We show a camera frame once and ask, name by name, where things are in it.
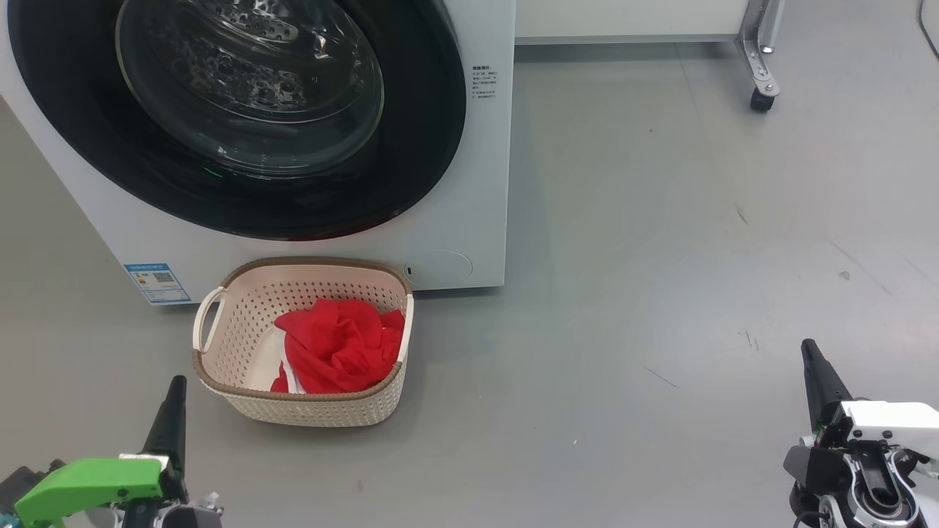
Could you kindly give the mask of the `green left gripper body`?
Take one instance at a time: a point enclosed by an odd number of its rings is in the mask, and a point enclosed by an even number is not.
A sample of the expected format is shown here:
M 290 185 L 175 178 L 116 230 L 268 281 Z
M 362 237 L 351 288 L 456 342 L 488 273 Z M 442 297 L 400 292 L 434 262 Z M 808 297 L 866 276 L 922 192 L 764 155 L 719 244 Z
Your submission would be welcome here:
M 117 527 L 154 527 L 161 509 L 184 502 L 167 455 L 82 458 L 50 472 L 14 504 L 20 527 L 63 527 L 71 515 L 108 507 Z

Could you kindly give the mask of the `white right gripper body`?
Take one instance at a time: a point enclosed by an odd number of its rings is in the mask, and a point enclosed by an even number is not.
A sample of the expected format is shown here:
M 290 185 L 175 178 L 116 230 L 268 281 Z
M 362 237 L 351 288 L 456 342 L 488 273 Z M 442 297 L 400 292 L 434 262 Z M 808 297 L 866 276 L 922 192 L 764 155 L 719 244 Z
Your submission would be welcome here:
M 926 403 L 842 401 L 831 421 L 819 428 L 818 447 L 846 448 L 853 441 L 901 447 L 936 459 L 938 411 Z

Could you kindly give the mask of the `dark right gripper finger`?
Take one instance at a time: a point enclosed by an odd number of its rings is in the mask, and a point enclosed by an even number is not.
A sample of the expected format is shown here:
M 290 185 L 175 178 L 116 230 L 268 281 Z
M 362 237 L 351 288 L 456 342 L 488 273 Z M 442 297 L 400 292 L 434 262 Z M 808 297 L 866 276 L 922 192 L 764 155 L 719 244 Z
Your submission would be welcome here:
M 802 341 L 801 355 L 809 423 L 812 432 L 819 433 L 822 428 L 832 423 L 842 402 L 854 401 L 854 397 L 814 339 Z

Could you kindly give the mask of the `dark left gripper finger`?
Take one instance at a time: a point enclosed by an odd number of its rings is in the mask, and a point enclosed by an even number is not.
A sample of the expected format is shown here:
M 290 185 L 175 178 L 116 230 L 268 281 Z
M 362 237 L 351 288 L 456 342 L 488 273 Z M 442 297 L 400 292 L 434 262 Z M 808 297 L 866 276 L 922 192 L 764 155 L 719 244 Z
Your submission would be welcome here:
M 175 375 L 141 451 L 168 457 L 168 469 L 179 480 L 184 480 L 186 465 L 186 395 L 187 378 Z

